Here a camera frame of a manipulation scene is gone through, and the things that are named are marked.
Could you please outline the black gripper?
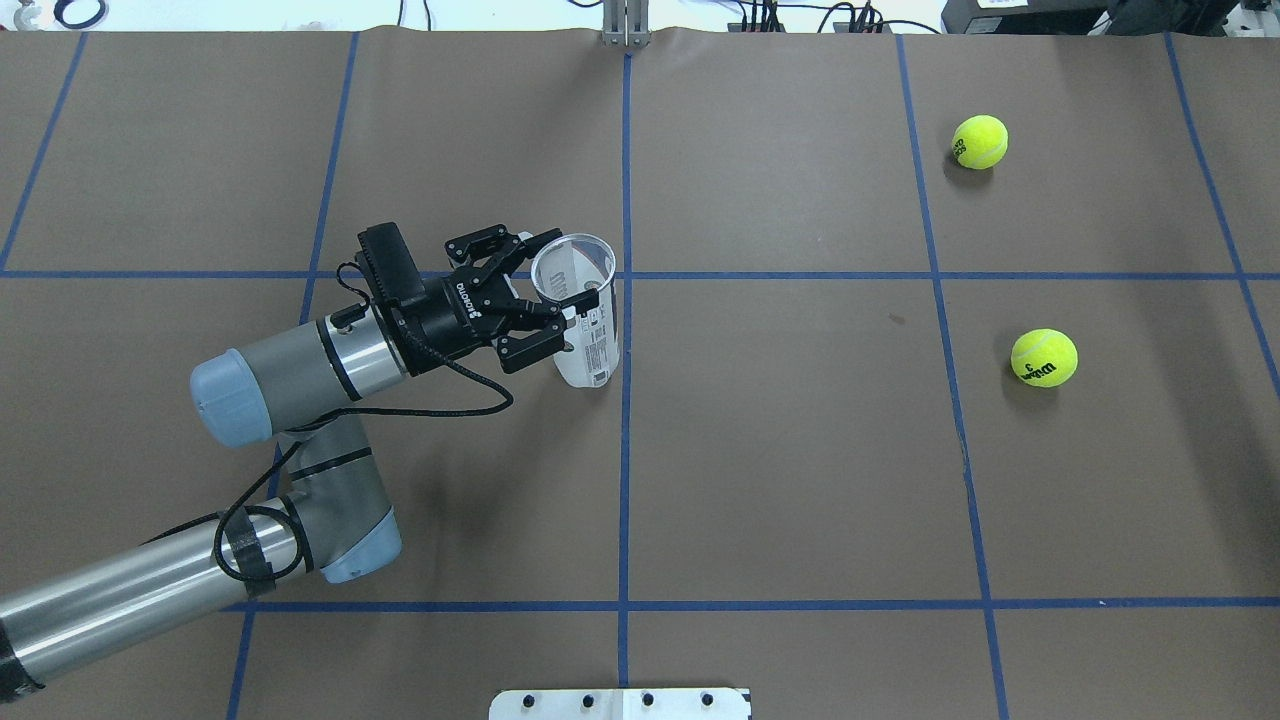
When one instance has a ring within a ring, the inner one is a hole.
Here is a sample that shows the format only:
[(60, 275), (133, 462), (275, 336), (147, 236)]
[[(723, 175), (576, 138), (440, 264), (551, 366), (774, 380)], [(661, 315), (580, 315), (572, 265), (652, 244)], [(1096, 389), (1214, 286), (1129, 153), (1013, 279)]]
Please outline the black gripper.
[(422, 346), (458, 361), (497, 337), (497, 356), (506, 374), (515, 374), (556, 354), (571, 350), (568, 338), (579, 311), (550, 305), (532, 315), (517, 316), (497, 336), (499, 316), (485, 315), (513, 297), (508, 278), (532, 259), (532, 238), (492, 225), (445, 241), (451, 275), (420, 282), (399, 300), (399, 348), (411, 373), (443, 365)]

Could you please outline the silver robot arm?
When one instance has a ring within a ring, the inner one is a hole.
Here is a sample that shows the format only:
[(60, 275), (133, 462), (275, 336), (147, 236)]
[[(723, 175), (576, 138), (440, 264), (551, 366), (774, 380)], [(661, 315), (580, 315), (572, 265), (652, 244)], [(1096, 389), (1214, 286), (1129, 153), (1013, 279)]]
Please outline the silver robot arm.
[(346, 307), (285, 329), (292, 277), (46, 277), (3, 290), (3, 703), (301, 578), (402, 550), (367, 416), (461, 419), (563, 346), (525, 299), (558, 229), (449, 240), (424, 275), (392, 223), (358, 233)]

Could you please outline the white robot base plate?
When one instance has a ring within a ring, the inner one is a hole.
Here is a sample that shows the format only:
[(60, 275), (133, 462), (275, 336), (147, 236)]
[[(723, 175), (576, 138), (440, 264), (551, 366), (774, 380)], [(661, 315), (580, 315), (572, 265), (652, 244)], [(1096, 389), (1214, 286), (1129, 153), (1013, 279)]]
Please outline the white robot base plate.
[(489, 719), (751, 719), (750, 691), (730, 687), (502, 691)]

